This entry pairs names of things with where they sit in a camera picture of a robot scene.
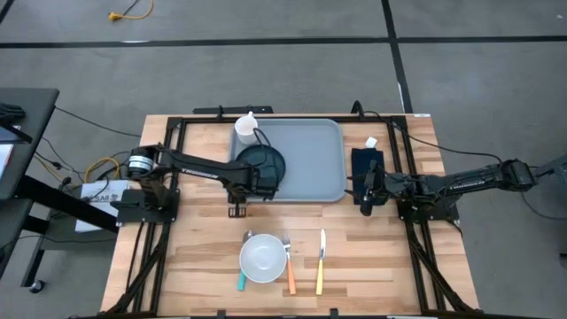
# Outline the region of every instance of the white bowl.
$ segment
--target white bowl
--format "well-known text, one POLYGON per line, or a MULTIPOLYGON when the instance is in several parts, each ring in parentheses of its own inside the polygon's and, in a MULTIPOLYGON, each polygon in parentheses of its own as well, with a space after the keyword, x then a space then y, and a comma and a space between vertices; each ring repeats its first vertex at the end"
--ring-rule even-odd
POLYGON ((255 235, 240 250, 240 268, 255 283, 273 282, 282 275, 286 264, 284 244, 272 235, 255 235))

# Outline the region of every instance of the fork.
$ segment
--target fork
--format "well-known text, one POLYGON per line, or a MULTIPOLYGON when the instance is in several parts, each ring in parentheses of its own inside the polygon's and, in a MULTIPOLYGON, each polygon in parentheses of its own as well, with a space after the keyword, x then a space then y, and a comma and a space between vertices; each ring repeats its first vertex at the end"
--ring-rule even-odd
POLYGON ((288 234, 282 235, 282 244, 283 248, 285 248, 285 254, 287 254, 287 282, 290 286, 290 294, 295 294, 295 277, 293 276, 293 267, 291 266, 291 241, 290 236, 288 234))

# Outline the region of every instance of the utensil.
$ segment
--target utensil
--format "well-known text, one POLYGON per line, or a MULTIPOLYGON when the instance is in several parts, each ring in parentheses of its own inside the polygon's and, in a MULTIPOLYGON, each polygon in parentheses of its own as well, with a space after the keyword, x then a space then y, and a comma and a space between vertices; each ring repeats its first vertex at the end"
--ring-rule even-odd
POLYGON ((258 121, 254 119, 252 112, 240 117, 234 124, 234 130, 237 132, 238 139, 244 145, 256 143, 255 128, 258 128, 258 121))
POLYGON ((325 259, 325 251, 327 245, 327 235, 325 230, 321 230, 321 250, 319 251, 319 270, 317 271, 317 287, 316 294, 322 294, 322 260, 325 259))
MULTIPOLYGON (((254 232, 247 230, 245 236, 242 238, 242 244, 245 244, 248 239, 254 236, 254 232)), ((240 277, 238 278, 238 290, 243 291, 245 289, 246 275, 242 269, 240 269, 240 277)))
POLYGON ((256 283, 273 282, 282 275, 286 263, 284 245, 272 235, 256 235, 248 239, 240 251, 240 268, 256 283))
POLYGON ((290 294, 295 294, 295 277, 293 276, 293 267, 291 266, 291 241, 290 236, 286 233, 282 236, 283 248, 285 248, 285 254, 287 255, 287 283, 290 287, 290 294))

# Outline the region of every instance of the gray carpet floor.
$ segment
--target gray carpet floor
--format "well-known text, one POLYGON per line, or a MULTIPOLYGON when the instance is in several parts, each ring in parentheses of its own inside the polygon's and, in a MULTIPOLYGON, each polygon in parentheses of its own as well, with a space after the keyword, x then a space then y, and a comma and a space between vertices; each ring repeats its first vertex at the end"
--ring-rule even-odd
MULTIPOLYGON (((391 2, 398 36, 567 35, 564 1, 391 2)), ((0 43, 387 35, 374 0, 163 0, 149 18, 106 19, 130 3, 15 0, 0 43)), ((414 111, 431 114, 441 144, 533 165, 567 152, 567 43, 402 44, 400 51, 414 111)), ((58 88, 59 107, 134 133, 146 114, 217 105, 338 113, 359 99, 380 113, 403 110, 388 44, 0 49, 0 86, 58 88)), ((45 136, 80 170, 137 145, 63 113, 45 136)), ((47 145, 39 150, 53 157, 47 145)), ((489 163, 447 152, 443 159, 448 173, 489 163)), ((28 173, 56 185, 36 163, 28 173)), ((550 179, 526 197, 543 214, 567 217, 566 191, 550 179)), ((559 252, 567 251, 567 222, 541 219, 503 191, 471 194, 458 206, 480 306, 564 317, 567 269, 559 252)), ((46 212, 38 206, 34 214, 46 212)), ((46 253, 38 277, 49 285, 32 295, 19 282, 33 247, 33 239, 19 242, 0 281, 0 317, 95 314, 113 252, 46 253)))

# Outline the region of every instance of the white cup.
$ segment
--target white cup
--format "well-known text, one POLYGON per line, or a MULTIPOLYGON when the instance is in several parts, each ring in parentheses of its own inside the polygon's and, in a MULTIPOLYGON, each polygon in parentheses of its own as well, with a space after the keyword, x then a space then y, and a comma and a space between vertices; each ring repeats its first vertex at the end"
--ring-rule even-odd
POLYGON ((234 130, 237 132, 240 143, 244 145, 252 145, 257 142, 254 129, 258 127, 258 121, 252 116, 252 112, 237 120, 234 124, 234 130))

